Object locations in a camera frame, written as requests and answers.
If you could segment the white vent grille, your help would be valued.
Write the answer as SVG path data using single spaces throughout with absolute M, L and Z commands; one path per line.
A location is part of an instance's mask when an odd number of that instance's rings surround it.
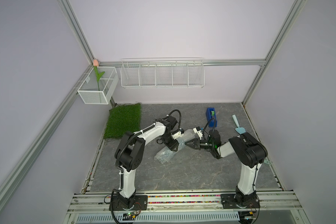
M 120 223 L 193 223 L 210 221 L 239 221 L 237 211 L 215 211 L 215 212 L 143 212 L 138 217 L 129 219 L 123 213 L 116 214 Z M 102 214 L 80 214 L 76 220 L 77 224 L 114 224 L 115 221 L 110 213 Z

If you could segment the white mesh box basket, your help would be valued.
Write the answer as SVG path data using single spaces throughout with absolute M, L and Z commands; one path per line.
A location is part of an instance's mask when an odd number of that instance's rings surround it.
M 93 66 L 86 74 L 77 93 L 85 104 L 109 105 L 118 82 L 115 67 Z

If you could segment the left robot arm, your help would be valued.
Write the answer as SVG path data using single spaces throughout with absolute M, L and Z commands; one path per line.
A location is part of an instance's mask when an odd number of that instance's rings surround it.
M 160 137 L 159 144 L 164 144 L 170 151 L 176 152 L 179 147 L 178 135 L 184 133 L 180 125 L 172 114 L 162 119 L 157 119 L 149 127 L 137 132 L 126 132 L 117 147 L 115 153 L 115 167 L 119 170 L 120 182 L 119 188 L 113 189 L 112 202 L 117 203 L 124 209 L 132 209 L 135 204 L 136 187 L 135 173 L 142 162 L 145 146 Z

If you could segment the clear bubble wrap sheet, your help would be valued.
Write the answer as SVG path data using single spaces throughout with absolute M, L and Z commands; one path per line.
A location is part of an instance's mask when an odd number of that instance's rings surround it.
M 170 162 L 174 156 L 180 154 L 182 149 L 187 148 L 185 142 L 193 140 L 196 136 L 197 135 L 193 129 L 187 129 L 182 136 L 173 141 L 172 147 L 165 146 L 154 156 L 154 159 L 159 161 L 161 164 Z

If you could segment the teal plastic trowel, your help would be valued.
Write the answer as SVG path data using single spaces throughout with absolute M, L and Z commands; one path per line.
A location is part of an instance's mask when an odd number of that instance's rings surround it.
M 237 119 L 237 116 L 234 114 L 234 115 L 232 116 L 232 118 L 233 118 L 233 121 L 234 121 L 235 125 L 237 126 L 237 127 L 235 128 L 236 132 L 237 132 L 238 134 L 244 134 L 244 133 L 246 132 L 246 130 L 245 130 L 243 127 L 240 126 L 239 121 L 238 121 L 238 119 Z

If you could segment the blue tape dispenser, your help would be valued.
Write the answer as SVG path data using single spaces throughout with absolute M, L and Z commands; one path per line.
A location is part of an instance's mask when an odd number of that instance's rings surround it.
M 217 126 L 217 117 L 216 117 L 215 108 L 208 107 L 206 109 L 206 118 L 207 118 L 209 127 L 216 127 Z

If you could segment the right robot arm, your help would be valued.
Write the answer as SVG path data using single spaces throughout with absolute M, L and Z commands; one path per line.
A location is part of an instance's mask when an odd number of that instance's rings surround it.
M 234 194 L 222 194 L 221 204 L 225 209 L 260 208 L 256 181 L 261 165 L 268 156 L 267 149 L 251 134 L 245 132 L 222 143 L 217 130 L 208 132 L 208 137 L 198 137 L 185 142 L 195 150 L 205 150 L 216 159 L 236 154 L 241 162 L 241 173 Z

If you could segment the green artificial grass mat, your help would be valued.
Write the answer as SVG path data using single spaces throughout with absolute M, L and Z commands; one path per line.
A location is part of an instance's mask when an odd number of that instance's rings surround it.
M 139 131 L 141 104 L 118 105 L 110 110 L 104 139 L 120 139 L 126 132 Z

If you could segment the pink artificial tulip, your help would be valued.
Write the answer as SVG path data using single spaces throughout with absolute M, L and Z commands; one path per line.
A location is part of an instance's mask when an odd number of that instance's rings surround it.
M 103 72 L 99 72 L 98 70 L 98 66 L 99 66 L 99 62 L 97 59 L 94 59 L 93 62 L 93 68 L 94 68 L 94 71 L 95 71 L 95 74 L 96 74 L 96 81 L 97 81 L 97 85 L 98 85 L 98 91 L 100 91 L 100 85 L 99 85 L 99 82 L 100 82 L 100 79 L 102 78 L 102 76 L 104 75 L 104 71 Z

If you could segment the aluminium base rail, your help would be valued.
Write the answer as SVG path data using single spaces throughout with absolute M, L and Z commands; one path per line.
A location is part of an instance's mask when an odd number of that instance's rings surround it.
M 297 196 L 292 191 L 260 191 L 260 209 L 251 204 L 245 208 L 229 205 L 222 199 L 222 194 L 230 194 L 219 190 L 214 191 L 159 191 L 137 192 L 138 198 L 145 198 L 141 203 L 143 212 L 191 212 L 191 211 L 275 211 L 275 210 L 301 210 Z M 107 213 L 110 201 L 108 193 L 75 195 L 69 205 L 68 214 L 79 213 Z

